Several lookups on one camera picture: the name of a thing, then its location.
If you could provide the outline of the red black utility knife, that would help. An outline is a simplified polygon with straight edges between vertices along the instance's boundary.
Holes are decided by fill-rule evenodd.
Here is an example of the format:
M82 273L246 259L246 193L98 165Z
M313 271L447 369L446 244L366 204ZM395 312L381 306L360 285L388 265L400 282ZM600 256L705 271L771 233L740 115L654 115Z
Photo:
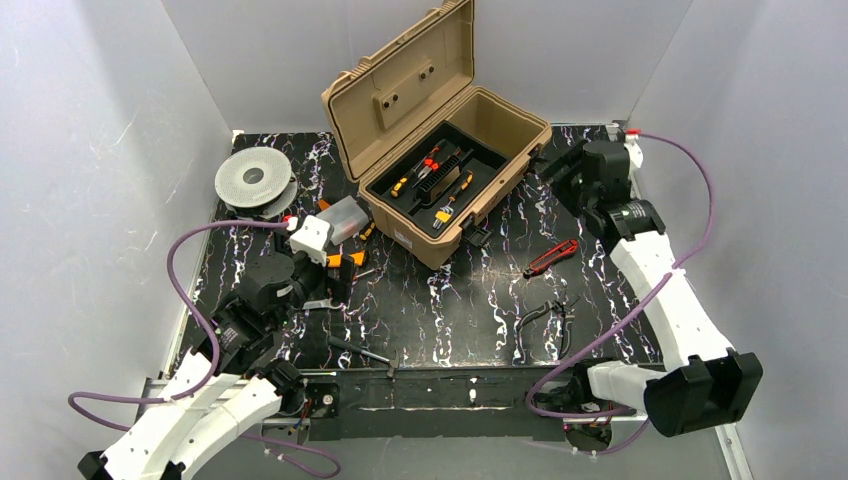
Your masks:
M557 263L572 258L578 249L579 242L576 239L565 240L529 262L522 276L531 279L543 275Z

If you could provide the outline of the small black yellow screwdriver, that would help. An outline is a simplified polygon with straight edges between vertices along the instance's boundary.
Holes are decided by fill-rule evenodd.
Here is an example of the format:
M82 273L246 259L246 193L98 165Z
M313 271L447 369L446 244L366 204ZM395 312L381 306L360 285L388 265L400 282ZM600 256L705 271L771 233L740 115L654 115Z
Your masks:
M473 180L473 172L468 171L458 183L451 188L450 193L448 195L448 203L447 206L450 206L454 203L458 197L469 187Z

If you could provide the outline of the small black hammer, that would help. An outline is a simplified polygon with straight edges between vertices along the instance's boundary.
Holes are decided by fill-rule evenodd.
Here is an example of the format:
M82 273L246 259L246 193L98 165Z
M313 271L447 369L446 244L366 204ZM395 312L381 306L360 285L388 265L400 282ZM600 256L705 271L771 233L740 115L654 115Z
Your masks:
M332 347L351 352L352 354L362 355L385 364L387 366L386 376L389 379L395 379L396 372L400 364L400 355L398 350L394 351L393 356L385 357L334 336L330 336L327 339L327 343Z

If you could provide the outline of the long black yellow screwdriver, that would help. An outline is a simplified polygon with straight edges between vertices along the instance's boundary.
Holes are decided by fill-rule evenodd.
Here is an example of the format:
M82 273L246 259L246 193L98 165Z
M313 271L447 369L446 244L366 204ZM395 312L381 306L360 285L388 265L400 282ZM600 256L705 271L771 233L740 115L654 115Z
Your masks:
M400 198L407 187L411 184L411 182L415 179L414 174L407 174L401 177L391 188L390 195L392 198Z

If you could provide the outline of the yellow hex key set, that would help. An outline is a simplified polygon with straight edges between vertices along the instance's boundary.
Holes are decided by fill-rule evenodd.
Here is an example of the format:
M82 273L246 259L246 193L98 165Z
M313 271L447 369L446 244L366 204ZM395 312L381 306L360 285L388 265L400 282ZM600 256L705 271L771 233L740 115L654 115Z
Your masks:
M445 205L445 206L441 207L435 213L433 228L436 229L436 230L440 230L441 228L443 228L446 224L449 223L453 214L454 214L454 209L451 206Z

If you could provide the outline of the red needle nose pliers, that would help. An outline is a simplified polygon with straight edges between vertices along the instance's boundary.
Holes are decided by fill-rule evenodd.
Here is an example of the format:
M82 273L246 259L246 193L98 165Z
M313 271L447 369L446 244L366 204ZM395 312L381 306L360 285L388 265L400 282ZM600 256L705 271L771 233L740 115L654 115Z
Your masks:
M419 162L419 164L415 167L413 172L413 180L414 183L412 187L415 188L421 184L423 180L426 179L431 173L434 173L438 169L438 163L436 161L436 156L447 146L446 140L440 140L436 143L436 145L425 155L425 157Z

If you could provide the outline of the black handled pliers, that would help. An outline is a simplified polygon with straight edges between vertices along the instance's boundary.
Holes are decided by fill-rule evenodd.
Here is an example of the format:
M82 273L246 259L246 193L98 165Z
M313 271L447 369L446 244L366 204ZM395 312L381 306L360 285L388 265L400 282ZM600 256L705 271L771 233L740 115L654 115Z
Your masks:
M514 330L516 343L514 360L518 364L530 364L531 348L524 345L523 333L527 328L532 330L534 325L541 321L544 322L542 340L545 351L550 353L554 360L563 360L572 346L575 307L576 301L566 304L557 300L548 300L520 316Z

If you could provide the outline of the tan plastic tool box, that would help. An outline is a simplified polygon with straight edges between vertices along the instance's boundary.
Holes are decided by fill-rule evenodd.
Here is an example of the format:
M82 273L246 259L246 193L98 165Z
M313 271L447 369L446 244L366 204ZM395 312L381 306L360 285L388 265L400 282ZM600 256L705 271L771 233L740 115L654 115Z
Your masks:
M446 1L358 65L342 72L322 102L347 178L368 204L379 231L436 270L462 243L489 239L487 215L522 180L551 139L551 125L475 77L475 5ZM366 184L449 121L510 159L459 220L435 239L390 213Z

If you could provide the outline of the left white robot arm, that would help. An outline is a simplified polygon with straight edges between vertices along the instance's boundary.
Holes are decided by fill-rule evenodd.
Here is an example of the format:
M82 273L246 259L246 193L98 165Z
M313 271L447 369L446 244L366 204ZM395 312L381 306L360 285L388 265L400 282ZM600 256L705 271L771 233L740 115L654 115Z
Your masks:
M86 479L191 479L224 447L276 415L331 414L318 390L285 359L260 359L289 311L325 287L325 270L299 253L270 254L249 266L212 314L207 338L192 348L159 395L111 446L86 453Z

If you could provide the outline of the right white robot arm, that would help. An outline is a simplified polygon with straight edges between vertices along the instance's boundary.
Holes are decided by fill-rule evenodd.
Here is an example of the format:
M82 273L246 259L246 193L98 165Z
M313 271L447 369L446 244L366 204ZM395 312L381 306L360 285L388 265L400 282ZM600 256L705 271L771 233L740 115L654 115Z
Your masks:
M631 175L641 164L634 140L582 142L541 172L557 200L624 275L639 302L609 332L537 382L527 405L537 414L594 418L582 406L610 404L646 414L666 437L741 420L763 376L752 353L740 353L708 317L671 249L654 205ZM651 370L590 353L640 315L658 340L664 368Z

